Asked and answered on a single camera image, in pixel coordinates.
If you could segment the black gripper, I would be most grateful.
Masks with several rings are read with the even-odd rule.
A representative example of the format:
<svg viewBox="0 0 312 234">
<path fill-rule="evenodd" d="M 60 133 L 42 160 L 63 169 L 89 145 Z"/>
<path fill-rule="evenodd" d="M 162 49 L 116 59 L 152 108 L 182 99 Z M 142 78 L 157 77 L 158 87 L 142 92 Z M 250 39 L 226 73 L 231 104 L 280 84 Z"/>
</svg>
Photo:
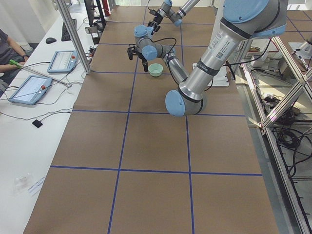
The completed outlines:
<svg viewBox="0 0 312 234">
<path fill-rule="evenodd" d="M 162 20 L 163 20 L 163 10 L 161 9 L 158 9 L 158 10 L 154 10 L 154 9 L 151 9 L 149 10 L 149 13 L 151 15 L 154 16 L 154 19 L 152 21 L 150 21 L 148 23 L 148 27 L 152 27 L 152 32 L 151 34 L 153 35 L 155 32 L 157 32 L 159 29 L 160 29 L 160 25 Z"/>
<path fill-rule="evenodd" d="M 127 54 L 129 60 L 133 60 L 133 56 L 138 56 L 142 60 L 142 65 L 144 72 L 148 72 L 148 61 L 143 56 L 143 54 L 139 51 L 135 44 L 129 44 L 127 48 Z"/>
</svg>

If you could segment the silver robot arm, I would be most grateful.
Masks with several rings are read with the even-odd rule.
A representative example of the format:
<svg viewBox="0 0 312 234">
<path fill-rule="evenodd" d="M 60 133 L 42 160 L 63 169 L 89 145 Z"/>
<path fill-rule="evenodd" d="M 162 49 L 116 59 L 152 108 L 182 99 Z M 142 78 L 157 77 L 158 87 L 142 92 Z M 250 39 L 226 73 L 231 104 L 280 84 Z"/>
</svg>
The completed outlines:
<svg viewBox="0 0 312 234">
<path fill-rule="evenodd" d="M 160 29 L 164 17 L 175 26 L 180 26 L 182 19 L 196 4 L 196 0 L 189 0 L 178 12 L 174 12 L 171 9 L 172 1 L 165 0 L 158 10 L 150 11 L 154 19 L 147 26 L 134 28 L 136 43 L 127 49 L 129 59 L 138 56 L 145 71 L 148 70 L 148 61 L 163 59 L 178 84 L 165 98 L 167 111 L 176 117 L 196 115 L 205 108 L 204 90 L 241 41 L 279 36 L 286 29 L 286 0 L 226 0 L 220 30 L 196 67 L 188 73 L 176 57 L 173 47 L 154 42 L 152 36 Z"/>
<path fill-rule="evenodd" d="M 148 23 L 148 27 L 152 29 L 151 34 L 153 35 L 154 32 L 160 29 L 160 24 L 165 17 L 176 27 L 180 26 L 183 22 L 183 18 L 198 2 L 199 0 L 188 0 L 177 12 L 174 12 L 172 9 L 173 2 L 171 0 L 164 0 L 157 10 L 148 8 L 149 13 L 154 16 L 153 20 Z"/>
</svg>

